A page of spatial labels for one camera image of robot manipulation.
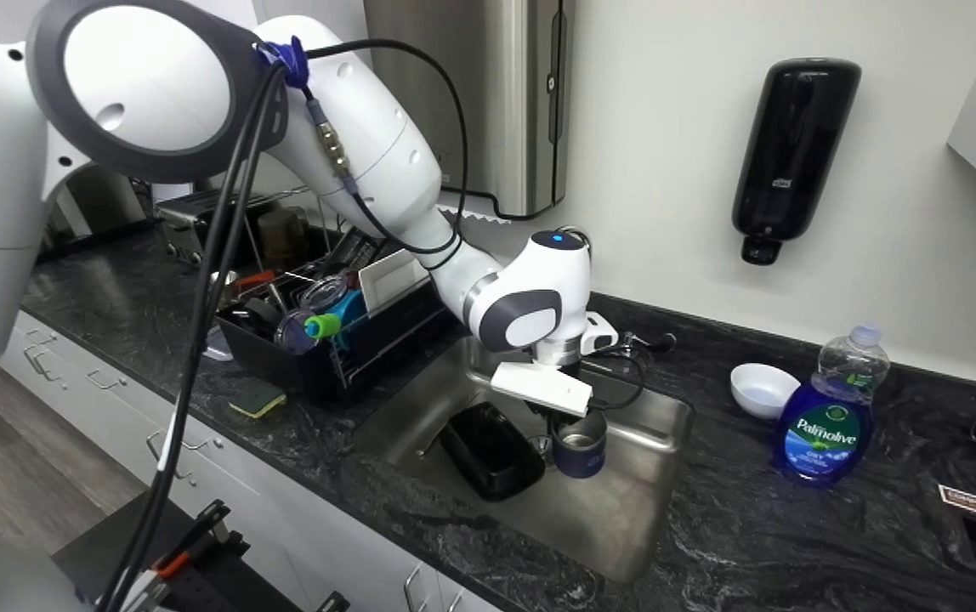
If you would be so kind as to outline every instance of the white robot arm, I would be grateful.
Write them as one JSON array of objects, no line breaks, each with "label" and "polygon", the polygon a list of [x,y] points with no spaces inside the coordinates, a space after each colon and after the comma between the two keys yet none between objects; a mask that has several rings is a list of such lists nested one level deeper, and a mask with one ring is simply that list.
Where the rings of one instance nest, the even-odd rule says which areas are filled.
[{"label": "white robot arm", "polygon": [[[252,36],[186,4],[54,0],[30,36],[30,85],[95,162],[194,179],[223,168],[238,110],[259,89],[259,41],[341,44],[309,17],[267,21]],[[557,368],[615,341],[585,316],[585,236],[537,236],[514,265],[497,265],[452,237],[428,143],[358,53],[313,57],[299,81],[313,98],[286,93],[273,155],[358,231],[412,245],[441,304],[485,346],[537,346],[537,359]]]},{"label": "white robot arm", "polygon": [[[0,353],[50,189],[89,160],[167,185],[222,173],[245,103],[263,81],[255,44],[291,36],[305,46],[338,44],[305,17],[282,17],[249,35],[175,0],[54,0],[26,46],[0,44]],[[333,171],[331,143],[299,93],[282,93],[265,145],[365,236],[382,236],[384,225],[403,245],[446,245],[452,227],[435,210],[438,162],[392,93],[355,53],[316,57],[309,70],[309,89],[374,220]],[[585,414],[587,395],[557,368],[615,343],[615,331],[585,314],[585,236],[545,231],[510,265],[467,240],[418,257],[432,268],[441,304],[485,346],[537,350],[530,372],[504,372],[500,392]],[[10,548],[0,548],[0,585],[8,585],[0,608],[73,608],[64,578]]]}]

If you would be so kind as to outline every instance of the stainless steel sink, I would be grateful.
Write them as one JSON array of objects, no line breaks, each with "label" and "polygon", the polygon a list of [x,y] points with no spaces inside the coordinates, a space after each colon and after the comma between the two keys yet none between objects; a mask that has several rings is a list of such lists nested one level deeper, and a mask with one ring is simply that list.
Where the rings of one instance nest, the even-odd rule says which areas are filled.
[{"label": "stainless steel sink", "polygon": [[[438,446],[446,421],[479,401],[494,401],[528,441],[540,446],[545,417],[522,401],[500,398],[485,386],[497,359],[481,356],[472,341],[452,343],[428,363],[392,403],[376,409],[355,434],[355,449],[382,457],[420,483],[477,503],[485,516],[553,548],[557,554],[629,580],[646,568],[653,531],[662,514],[662,493],[673,471],[690,409],[676,398],[641,392],[624,409],[605,409],[610,446],[605,469],[591,478],[566,478],[548,466],[530,489],[485,503]],[[581,368],[594,398],[619,401],[635,392],[629,377],[610,368]]]}]

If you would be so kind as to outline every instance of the wire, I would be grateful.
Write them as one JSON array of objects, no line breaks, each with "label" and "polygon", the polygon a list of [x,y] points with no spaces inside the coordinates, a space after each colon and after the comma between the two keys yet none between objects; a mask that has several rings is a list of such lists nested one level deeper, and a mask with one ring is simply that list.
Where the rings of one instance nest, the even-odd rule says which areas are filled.
[{"label": "wire", "polygon": [[[273,112],[273,93],[276,85],[282,81],[279,79],[282,70],[267,70],[263,89],[255,93],[252,106],[249,106],[249,115],[245,115],[245,126],[238,131],[238,143],[234,143],[234,152],[232,152],[232,162],[228,162],[228,179],[222,186],[222,197],[218,197],[218,206],[214,206],[214,220],[209,220],[209,240],[203,245],[203,257],[199,257],[199,289],[194,296],[194,331],[190,331],[190,350],[186,350],[186,368],[183,368],[183,382],[181,382],[181,398],[175,398],[175,412],[173,412],[173,421],[169,421],[169,433],[167,433],[167,446],[163,446],[163,457],[158,457],[158,466],[156,466],[156,476],[145,489],[145,505],[144,505],[144,516],[127,544],[127,554],[118,562],[118,568],[112,570],[103,598],[97,598],[97,612],[118,612],[127,594],[130,594],[130,585],[137,580],[139,574],[139,565],[148,550],[148,542],[152,542],[152,531],[163,516],[163,505],[167,505],[167,496],[169,496],[169,487],[173,487],[173,471],[175,471],[175,463],[181,463],[181,441],[183,441],[183,426],[186,426],[186,412],[190,412],[190,395],[194,395],[194,377],[198,377],[198,368],[199,368],[199,353],[203,353],[203,341],[206,341],[206,325],[209,325],[209,316],[214,316],[214,304],[222,298],[223,292],[223,273],[228,273],[228,262],[238,247],[238,237],[242,237],[242,219],[249,213],[249,189],[252,189],[252,176],[255,176],[255,162],[259,162],[259,143],[263,143],[263,128],[265,128],[265,119]],[[245,176],[245,197],[234,197],[234,185],[238,185],[238,173],[242,173],[242,162],[249,171]],[[222,250],[222,265],[218,265],[218,282],[209,289],[209,268],[214,268],[214,257],[218,257],[218,247]]]},{"label": "wire", "polygon": [[553,210],[553,206],[561,205],[561,202],[551,202],[551,206],[540,206],[540,210],[535,210],[535,213],[504,213],[504,210],[500,210],[500,197],[491,195],[491,189],[463,189],[463,186],[452,186],[452,185],[446,185],[441,189],[481,197],[481,202],[491,202],[494,219],[514,220],[514,225],[519,225],[519,220],[537,220],[537,219],[545,219],[548,210]]},{"label": "wire", "polygon": [[392,36],[343,41],[343,44],[331,44],[331,46],[309,46],[305,53],[309,53],[309,57],[331,57],[331,53],[350,53],[350,50],[359,50],[359,46],[403,50],[403,53],[424,62],[428,69],[435,69],[435,76],[446,81],[449,98],[452,98],[452,110],[457,110],[457,123],[458,123],[458,202],[457,202],[452,236],[449,236],[449,240],[438,245],[438,247],[418,247],[418,245],[399,240],[399,237],[374,219],[374,210],[367,206],[367,202],[365,202],[359,195],[355,195],[355,205],[359,206],[359,213],[365,213],[389,240],[394,240],[394,245],[403,247],[403,250],[438,254],[438,250],[446,250],[446,247],[452,247],[452,245],[458,247],[458,240],[463,240],[458,225],[463,225],[463,206],[467,206],[467,195],[468,195],[468,162],[472,162],[468,155],[472,155],[472,152],[468,152],[468,128],[467,128],[467,112],[463,112],[463,98],[458,98],[458,93],[457,93],[457,81],[452,81],[452,76],[446,70],[441,62],[435,62],[432,53],[424,53],[424,50],[415,46],[415,44],[392,41]]},{"label": "wire", "polygon": [[646,383],[648,383],[648,368],[635,356],[635,353],[629,353],[629,356],[619,356],[619,353],[594,353],[594,356],[610,356],[610,359],[624,359],[632,372],[635,372],[635,377],[632,377],[632,392],[624,395],[624,398],[619,398],[619,401],[600,401],[600,398],[591,398],[597,409],[629,409],[635,398],[641,398],[641,392],[646,392]]},{"label": "wire", "polygon": [[441,262],[428,265],[428,273],[446,268],[457,257],[458,247],[463,247],[463,240]]},{"label": "wire", "polygon": [[255,237],[255,231],[252,231],[252,220],[245,220],[245,237],[249,237],[255,268],[267,268],[267,262],[263,257],[259,237]]},{"label": "wire", "polygon": [[326,206],[321,205],[321,197],[313,197],[313,210],[321,213],[321,237],[322,237],[322,250],[331,250]]}]

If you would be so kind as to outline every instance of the plastic bottle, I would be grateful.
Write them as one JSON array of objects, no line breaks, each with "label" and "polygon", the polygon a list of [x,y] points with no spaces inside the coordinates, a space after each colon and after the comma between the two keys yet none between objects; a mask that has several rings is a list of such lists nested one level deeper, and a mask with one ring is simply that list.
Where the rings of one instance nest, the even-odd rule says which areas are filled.
[{"label": "plastic bottle", "polygon": [[870,440],[870,401],[890,359],[879,331],[857,325],[828,341],[810,383],[789,398],[778,426],[778,463],[803,483],[837,483],[857,466]]}]

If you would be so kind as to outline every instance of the soap dispenser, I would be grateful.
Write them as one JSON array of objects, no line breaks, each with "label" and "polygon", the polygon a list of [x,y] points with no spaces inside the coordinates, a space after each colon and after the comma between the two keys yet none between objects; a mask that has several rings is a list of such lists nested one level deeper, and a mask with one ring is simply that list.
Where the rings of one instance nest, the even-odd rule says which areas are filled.
[{"label": "soap dispenser", "polygon": [[857,63],[828,57],[768,69],[731,213],[743,262],[771,265],[812,220],[857,81]]}]

